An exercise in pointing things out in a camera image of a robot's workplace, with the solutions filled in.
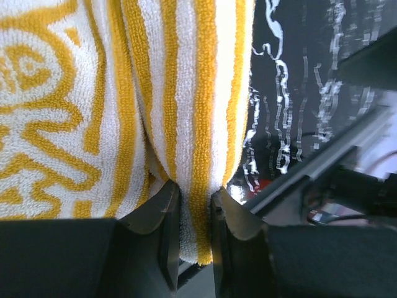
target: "terry cloth fabric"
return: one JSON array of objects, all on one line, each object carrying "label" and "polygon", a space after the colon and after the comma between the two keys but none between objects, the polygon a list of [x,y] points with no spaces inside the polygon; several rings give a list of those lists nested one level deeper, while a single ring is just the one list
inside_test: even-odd
[{"label": "terry cloth fabric", "polygon": [[209,198],[232,177],[245,132],[253,10],[1,1],[0,217],[120,218],[171,178],[181,258],[210,263]]}]

